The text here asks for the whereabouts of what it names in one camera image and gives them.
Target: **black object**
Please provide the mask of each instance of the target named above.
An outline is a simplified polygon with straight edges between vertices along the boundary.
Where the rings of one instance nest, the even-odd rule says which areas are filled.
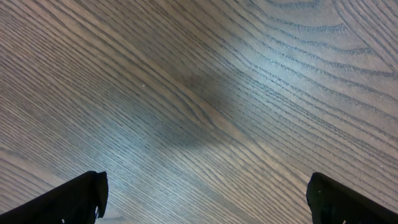
[[[398,214],[321,173],[313,173],[307,203],[314,224],[397,224]]]
[[[86,172],[0,215],[1,224],[93,224],[105,214],[106,172]]]

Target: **black plastic piece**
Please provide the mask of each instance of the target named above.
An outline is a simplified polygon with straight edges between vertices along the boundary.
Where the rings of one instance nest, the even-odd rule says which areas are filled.
[[[105,214],[106,172],[86,172],[73,180],[0,215],[1,224],[93,224]]]
[[[314,224],[398,223],[398,214],[318,172],[308,183],[307,203]]]

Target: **wooden surface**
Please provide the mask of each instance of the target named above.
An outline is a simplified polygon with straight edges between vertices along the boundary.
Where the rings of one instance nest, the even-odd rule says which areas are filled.
[[[0,1],[0,213],[87,170],[99,223],[311,223],[319,171],[398,212],[395,0]]]

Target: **wood grain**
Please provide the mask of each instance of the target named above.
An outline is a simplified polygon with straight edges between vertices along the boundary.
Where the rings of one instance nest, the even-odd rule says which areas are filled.
[[[100,223],[310,223],[315,171],[398,212],[397,9],[0,1],[0,213],[87,170]]]

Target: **wooden table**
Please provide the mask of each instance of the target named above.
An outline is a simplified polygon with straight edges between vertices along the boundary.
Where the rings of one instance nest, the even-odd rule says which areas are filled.
[[[0,1],[0,213],[106,170],[99,223],[311,223],[322,172],[398,212],[393,0]]]

